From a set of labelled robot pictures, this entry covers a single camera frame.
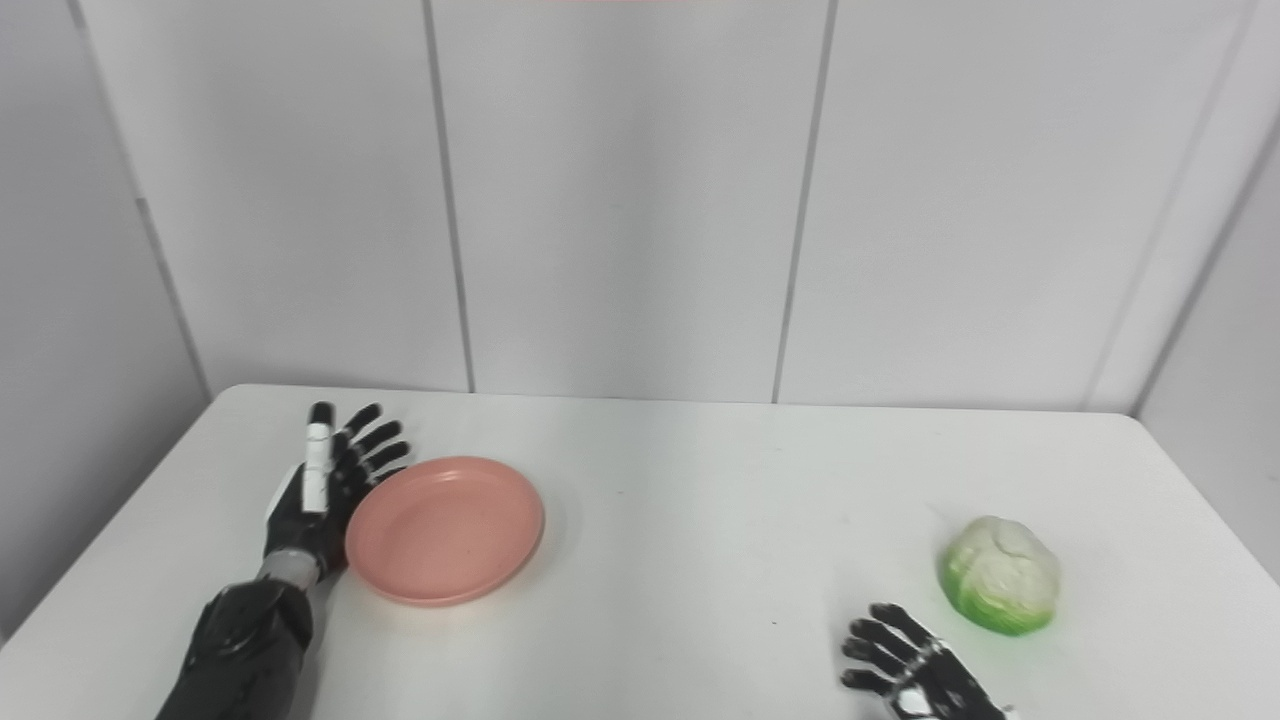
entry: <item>cabbage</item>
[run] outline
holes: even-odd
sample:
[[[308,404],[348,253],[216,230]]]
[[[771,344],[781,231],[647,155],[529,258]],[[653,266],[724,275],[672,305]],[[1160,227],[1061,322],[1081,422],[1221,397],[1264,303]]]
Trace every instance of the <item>cabbage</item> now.
[[[951,606],[988,630],[1024,635],[1053,619],[1057,557],[1021,523],[989,515],[969,523],[940,571]]]

